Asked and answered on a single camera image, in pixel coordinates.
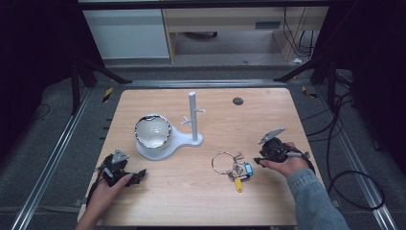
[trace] human hand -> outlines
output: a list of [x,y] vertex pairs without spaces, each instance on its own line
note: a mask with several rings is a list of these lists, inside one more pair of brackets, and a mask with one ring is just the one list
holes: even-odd
[[[289,147],[295,147],[293,142],[286,143]],[[307,163],[299,156],[289,156],[284,162],[277,163],[270,160],[261,160],[260,163],[271,170],[277,171],[284,177],[289,177],[290,174],[297,170],[308,169]]]
[[132,173],[123,176],[112,187],[108,186],[104,179],[99,181],[98,187],[93,192],[92,199],[87,205],[86,211],[78,222],[76,229],[93,229],[96,226],[98,219],[110,208],[113,204],[114,198],[131,177]]

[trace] table top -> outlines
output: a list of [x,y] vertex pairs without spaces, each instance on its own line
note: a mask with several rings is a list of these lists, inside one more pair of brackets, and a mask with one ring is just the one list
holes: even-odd
[[[148,114],[161,114],[179,131],[192,133],[189,93],[195,92],[199,147],[183,147],[161,161],[145,159],[136,148],[134,127]],[[234,98],[242,98],[235,105]],[[296,225],[295,203],[285,178],[278,172],[257,165],[258,141],[271,130],[284,127],[278,135],[283,142],[294,142],[310,160],[319,175],[290,93],[284,88],[210,88],[126,90],[119,101],[97,166],[119,149],[130,156],[127,172],[147,169],[140,184],[124,188],[100,225],[132,226],[255,226]],[[244,155],[254,175],[244,181],[238,193],[228,175],[212,168],[219,152]],[[230,168],[232,159],[219,159],[216,167]],[[96,178],[94,174],[90,184]],[[79,218],[84,212],[82,206]]]

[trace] black tool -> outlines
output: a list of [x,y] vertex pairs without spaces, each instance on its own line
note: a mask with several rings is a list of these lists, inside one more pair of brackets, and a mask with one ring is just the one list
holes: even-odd
[[286,143],[283,143],[277,137],[273,137],[269,141],[266,141],[262,145],[262,149],[259,151],[259,153],[262,155],[262,158],[260,158],[260,157],[254,158],[254,161],[259,165],[261,165],[260,160],[270,160],[273,162],[282,163],[289,156],[301,156],[307,163],[308,167],[311,170],[313,170],[314,173],[316,173],[314,170],[313,164],[308,159],[308,158],[310,158],[310,155],[308,154],[308,152],[302,153],[298,149],[296,149],[294,147],[290,147]]
[[[116,149],[114,154],[110,154],[105,157],[104,161],[102,162],[101,166],[97,168],[98,170],[98,177],[96,178],[95,183],[93,183],[92,188],[89,191],[89,195],[87,196],[86,205],[89,204],[90,198],[92,197],[93,192],[98,187],[100,182],[100,177],[102,176],[103,179],[107,182],[108,186],[114,186],[123,176],[130,174],[131,172],[126,172],[124,170],[127,159],[129,156],[119,149]],[[146,175],[147,170],[139,171],[138,173],[133,172],[131,179],[125,184],[126,187],[129,187],[132,184],[139,184],[141,179]]]

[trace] bowl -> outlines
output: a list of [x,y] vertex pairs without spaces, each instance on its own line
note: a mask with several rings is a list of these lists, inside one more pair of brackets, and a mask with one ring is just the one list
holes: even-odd
[[147,115],[135,125],[137,142],[148,149],[164,149],[169,143],[170,131],[170,122],[159,114]]

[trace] sleeve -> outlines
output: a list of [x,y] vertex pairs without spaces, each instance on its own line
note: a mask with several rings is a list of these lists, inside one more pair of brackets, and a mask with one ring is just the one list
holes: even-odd
[[295,198],[299,229],[349,229],[312,170],[292,173],[287,178],[287,184]]

